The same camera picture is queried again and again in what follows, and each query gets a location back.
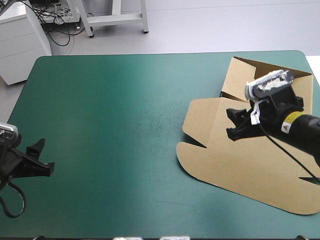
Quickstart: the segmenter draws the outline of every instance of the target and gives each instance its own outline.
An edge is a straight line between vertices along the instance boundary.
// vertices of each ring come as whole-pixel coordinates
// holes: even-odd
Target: yellow warning label
[[[301,115],[303,115],[303,113],[301,111],[294,111],[294,112],[290,113],[288,116],[286,116],[285,120],[282,123],[281,131],[286,134],[289,134],[291,125]]]
[[[290,113],[288,116],[286,116],[283,122],[286,122],[287,124],[293,124],[293,122],[301,115],[303,115],[301,111],[294,111]]]

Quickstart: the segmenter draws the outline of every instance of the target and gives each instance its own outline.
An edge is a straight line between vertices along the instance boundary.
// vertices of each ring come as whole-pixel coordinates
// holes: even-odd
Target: white drawer cabinet
[[[0,77],[6,84],[25,81],[50,44],[35,14],[21,2],[0,16]]]

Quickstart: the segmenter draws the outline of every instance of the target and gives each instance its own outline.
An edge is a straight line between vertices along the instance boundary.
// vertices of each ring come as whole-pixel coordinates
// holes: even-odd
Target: cardboard
[[[248,198],[285,210],[308,215],[320,212],[320,186],[300,179],[310,177],[296,162],[265,136],[232,141],[226,128],[234,128],[226,109],[249,109],[244,96],[247,82],[273,70],[289,69],[254,60],[231,59],[219,98],[195,99],[190,103],[183,131],[205,146],[180,142],[176,146],[181,166],[193,177]],[[303,97],[305,113],[312,112],[313,75],[291,69],[293,88]],[[276,140],[320,177],[314,158]]]

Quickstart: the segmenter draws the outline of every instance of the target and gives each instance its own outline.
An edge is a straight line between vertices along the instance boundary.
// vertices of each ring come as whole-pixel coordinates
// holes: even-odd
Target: green table
[[[218,97],[232,56],[311,71],[299,51],[41,57],[9,123],[19,147],[46,139],[53,175],[15,179],[23,216],[0,212],[0,236],[197,238],[320,236],[320,213],[287,213],[198,181],[176,144],[193,99]],[[314,82],[314,114],[320,115]],[[1,195],[18,210],[11,190]]]

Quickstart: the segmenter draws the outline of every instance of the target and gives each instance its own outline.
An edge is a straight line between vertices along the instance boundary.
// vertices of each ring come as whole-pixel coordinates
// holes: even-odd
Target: cable
[[[3,207],[4,214],[5,214],[7,217],[11,218],[11,219],[15,219],[15,218],[19,217],[20,215],[22,215],[22,214],[25,212],[25,210],[26,210],[26,208],[27,208],[27,199],[26,199],[26,196],[25,196],[24,192],[23,192],[17,185],[13,184],[13,183],[11,182],[11,179],[12,179],[12,176],[9,176],[8,181],[7,181],[7,185],[8,185],[9,187],[11,187],[12,189],[16,190],[16,192],[20,195],[20,197],[21,197],[21,199],[22,199],[22,209],[21,209],[21,212],[20,212],[19,214],[17,214],[17,215],[12,214],[12,213],[9,211],[8,206],[7,206],[6,202],[5,202],[5,200],[4,200],[1,196],[0,196],[0,203],[1,203],[2,207]]]
[[[51,32],[53,32],[55,29],[53,30],[46,30],[46,35],[49,36],[49,38],[58,46],[61,46],[61,47],[64,47],[64,46],[67,46],[69,43],[70,43],[70,31],[69,31],[69,27],[67,26],[66,22],[64,21],[63,17],[61,15],[59,15],[58,13],[56,12],[52,12],[52,11],[47,11],[47,10],[38,10],[36,8],[33,8],[32,6],[26,4],[25,2],[23,2],[22,0],[18,0],[18,2],[21,2],[23,3],[24,5],[26,5],[28,8],[30,8],[34,14],[37,16],[37,18],[39,19],[39,21],[42,23],[42,24],[45,24],[46,21],[43,19],[43,16],[49,16],[49,17],[52,17],[53,18],[53,23],[55,23],[55,20],[57,20],[58,18],[60,18],[62,20],[62,23],[61,24],[64,24],[66,26],[66,30],[67,30],[67,35],[68,35],[68,41],[66,42],[66,44],[60,44],[58,42],[56,42],[53,37],[50,35]]]
[[[80,32],[78,32],[78,33],[70,33],[70,35],[71,35],[71,36],[79,35],[79,34],[80,34],[80,33],[82,33],[85,29],[86,29],[86,28],[84,27],[84,28],[82,28],[82,29],[81,29],[81,31],[80,31]],[[57,30],[57,29],[54,29],[53,31],[54,31],[54,32],[61,33],[61,34],[68,35],[68,33],[65,33],[65,32],[62,32],[62,31],[59,31],[59,30]]]
[[[297,164],[300,165],[308,174],[310,174],[314,180],[320,184],[320,180],[308,169],[305,165],[303,165],[298,159],[296,159],[290,152],[288,152],[286,149],[284,149],[280,144],[278,144],[275,140],[273,140],[269,134],[266,132],[266,130],[262,127],[261,123],[258,123],[261,131],[264,133],[264,135],[278,148],[280,148],[282,151],[284,151],[290,158],[292,158]]]

